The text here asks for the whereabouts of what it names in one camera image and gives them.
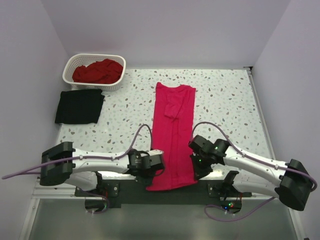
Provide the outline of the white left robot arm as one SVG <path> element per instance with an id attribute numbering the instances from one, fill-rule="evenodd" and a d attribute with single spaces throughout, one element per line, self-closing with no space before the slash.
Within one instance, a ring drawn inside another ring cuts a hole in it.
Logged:
<path id="1" fill-rule="evenodd" d="M 69 184 L 99 196 L 104 190 L 100 172 L 131 175 L 149 186 L 157 171 L 164 169 L 164 152 L 158 149 L 94 153 L 74 148 L 72 142 L 66 141 L 42 153 L 39 184 Z"/>

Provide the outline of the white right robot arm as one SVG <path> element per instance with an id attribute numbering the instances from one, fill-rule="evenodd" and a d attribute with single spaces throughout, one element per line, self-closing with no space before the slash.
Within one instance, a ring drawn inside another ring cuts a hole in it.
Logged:
<path id="1" fill-rule="evenodd" d="M 240 149 L 228 140 L 211 142 L 200 135 L 188 146 L 196 180 L 212 173 L 214 165 L 234 168 L 218 184 L 221 196 L 257 193 L 279 199 L 293 210 L 305 209 L 314 184 L 300 161 L 269 159 Z"/>

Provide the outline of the pink t shirt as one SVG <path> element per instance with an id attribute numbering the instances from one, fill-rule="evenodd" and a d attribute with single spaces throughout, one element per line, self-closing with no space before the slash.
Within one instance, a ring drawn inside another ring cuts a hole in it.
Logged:
<path id="1" fill-rule="evenodd" d="M 158 82 L 152 124 L 152 147 L 163 151 L 164 172 L 153 178 L 150 192 L 169 191 L 196 184 L 188 147 L 192 137 L 196 89 L 168 87 Z"/>

